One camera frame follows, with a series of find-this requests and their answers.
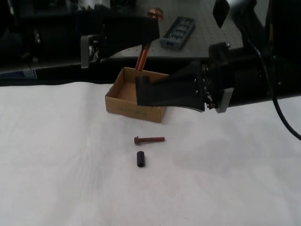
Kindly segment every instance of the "gray metal surface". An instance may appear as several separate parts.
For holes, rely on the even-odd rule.
[[[152,43],[150,57],[208,57],[210,45],[219,42],[229,42],[231,48],[242,46],[238,29],[233,23],[226,24],[219,29],[212,11],[215,0],[137,0],[136,14],[146,15],[152,7],[164,10],[164,20],[160,22],[160,35],[163,37],[178,16],[196,19],[195,30],[192,32],[183,48],[179,51],[168,50],[160,46],[159,40]],[[256,13],[262,23],[265,21],[269,0],[259,0]],[[141,46],[129,48],[116,54],[114,57],[137,57]]]

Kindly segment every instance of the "screw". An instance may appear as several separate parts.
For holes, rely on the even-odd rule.
[[[139,143],[145,143],[145,142],[163,142],[165,141],[165,137],[150,137],[150,138],[139,138],[135,137],[134,138],[134,143],[139,144]]]
[[[150,11],[147,13],[147,15],[149,17],[157,19],[158,21],[163,20],[163,10],[161,10],[160,8],[150,9]],[[151,47],[151,43],[142,45],[142,50],[141,50],[140,56],[139,56],[137,64],[136,64],[136,70],[141,72],[144,69],[147,54],[149,52],[150,47]]]

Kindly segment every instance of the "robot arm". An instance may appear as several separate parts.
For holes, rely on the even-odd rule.
[[[269,83],[278,98],[301,95],[301,44],[292,44],[288,36],[298,33],[278,21],[283,18],[288,24],[297,23],[299,20],[295,19],[301,19],[300,13],[289,9],[301,9],[301,3],[284,2],[287,1],[270,2],[265,29],[254,12],[255,0],[217,0],[217,24],[222,26],[229,18],[234,21],[242,32],[244,46],[230,49],[225,42],[218,43],[210,46],[208,59],[192,62],[164,80],[149,83],[147,78],[137,78],[138,104],[187,107],[201,112],[207,106],[223,113],[228,107],[271,100]],[[279,7],[284,7],[280,14]],[[295,48],[287,51],[286,44]],[[268,77],[253,47],[259,51]]]
[[[77,0],[0,0],[0,72],[89,67],[159,38],[155,19],[127,16]]]

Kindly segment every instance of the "bolt head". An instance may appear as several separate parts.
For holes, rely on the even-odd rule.
[[[153,17],[153,18],[155,18],[155,19],[157,19],[157,20],[159,20],[159,21],[162,21],[162,20],[163,20],[163,10],[160,9],[160,8],[158,8],[158,7],[156,7],[156,8],[151,8],[151,9],[149,10],[149,12],[147,13],[147,15],[148,15],[149,17]]]
[[[137,144],[139,144],[139,137],[135,137],[134,138],[134,143],[137,145]]]

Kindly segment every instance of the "white cloth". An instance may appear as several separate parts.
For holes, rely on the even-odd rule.
[[[156,124],[107,113],[110,86],[0,88],[0,225],[301,225],[301,141],[271,102]],[[301,132],[301,99],[281,106]]]

